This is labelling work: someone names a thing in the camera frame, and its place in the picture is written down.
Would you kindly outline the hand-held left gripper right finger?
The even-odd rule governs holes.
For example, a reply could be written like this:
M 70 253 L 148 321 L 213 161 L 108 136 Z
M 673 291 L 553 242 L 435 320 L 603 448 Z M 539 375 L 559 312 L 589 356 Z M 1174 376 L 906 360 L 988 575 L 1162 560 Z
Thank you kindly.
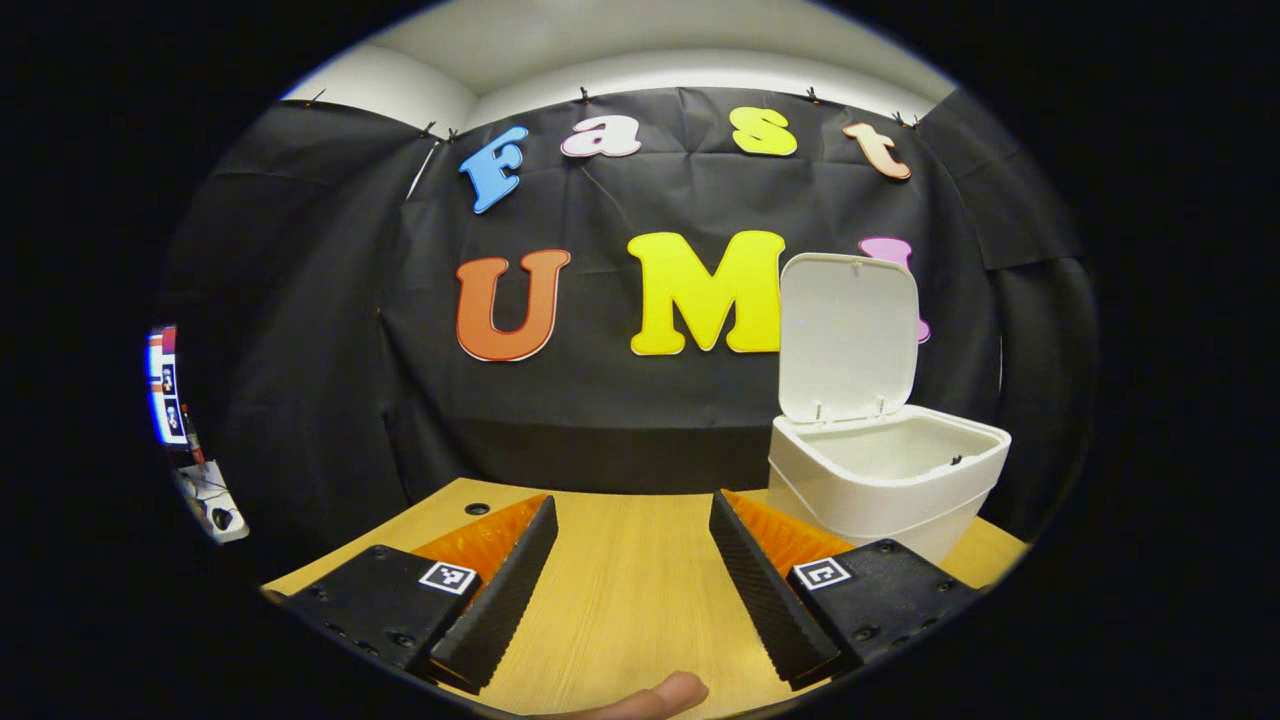
M 874 665 L 980 592 L 896 539 L 854 546 L 719 489 L 710 537 L 778 678 L 795 691 Z

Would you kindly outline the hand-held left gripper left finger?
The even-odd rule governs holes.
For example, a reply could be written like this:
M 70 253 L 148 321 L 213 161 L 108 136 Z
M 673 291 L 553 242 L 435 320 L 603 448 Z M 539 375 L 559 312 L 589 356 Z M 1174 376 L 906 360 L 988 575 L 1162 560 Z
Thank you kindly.
M 425 501 L 262 593 L 352 651 L 433 684 L 490 684 L 558 536 L 556 498 L 476 505 L 448 524 Z

